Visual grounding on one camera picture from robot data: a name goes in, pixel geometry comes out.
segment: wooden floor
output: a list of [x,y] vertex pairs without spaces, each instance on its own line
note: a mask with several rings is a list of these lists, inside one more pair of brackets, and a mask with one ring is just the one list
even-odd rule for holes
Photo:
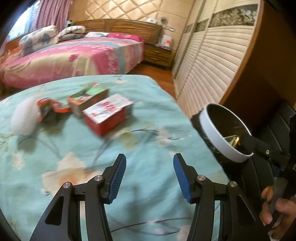
[[146,63],[140,63],[128,74],[140,74],[153,78],[161,88],[176,99],[171,70],[164,70]]

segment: blue gripper pad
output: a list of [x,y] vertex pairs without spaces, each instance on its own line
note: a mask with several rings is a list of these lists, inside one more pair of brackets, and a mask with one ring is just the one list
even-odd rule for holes
[[110,192],[108,196],[108,200],[110,203],[112,203],[113,200],[117,197],[125,170],[126,157],[123,155],[110,183]]
[[184,164],[186,165],[186,163],[183,160],[182,156],[181,156],[181,158],[182,158],[181,160],[179,159],[178,156],[181,156],[181,154],[179,154],[179,153],[175,154],[174,159],[173,159],[175,173],[177,175],[177,179],[178,179],[183,197],[187,200],[187,202],[190,203],[192,201],[192,195],[190,193],[190,182],[188,181],[188,178],[187,178],[185,171],[182,167],[182,166],[184,166]]

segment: nightstand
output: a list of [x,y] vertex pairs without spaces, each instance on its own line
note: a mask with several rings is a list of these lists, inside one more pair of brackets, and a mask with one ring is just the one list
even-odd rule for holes
[[144,61],[170,67],[171,50],[156,47],[152,44],[145,44]]

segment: metal pin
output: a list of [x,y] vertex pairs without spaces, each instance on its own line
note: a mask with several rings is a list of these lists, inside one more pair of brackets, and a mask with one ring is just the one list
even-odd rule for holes
[[63,184],[63,188],[69,188],[71,186],[70,182],[66,182]]
[[236,188],[236,187],[237,187],[237,183],[234,182],[234,181],[231,181],[231,182],[230,182],[230,185],[231,185],[233,188]]
[[204,175],[198,175],[197,179],[200,181],[204,181],[205,180],[205,176]]
[[94,177],[94,180],[97,181],[97,182],[102,181],[103,180],[103,176],[97,175],[97,176]]

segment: window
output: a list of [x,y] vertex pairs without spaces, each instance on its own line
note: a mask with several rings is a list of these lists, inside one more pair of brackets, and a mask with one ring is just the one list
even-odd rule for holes
[[10,30],[8,34],[8,41],[11,41],[13,39],[16,39],[17,37],[26,34],[29,32],[34,18],[38,11],[40,1],[35,2],[34,5],[29,7],[16,21],[12,29]]

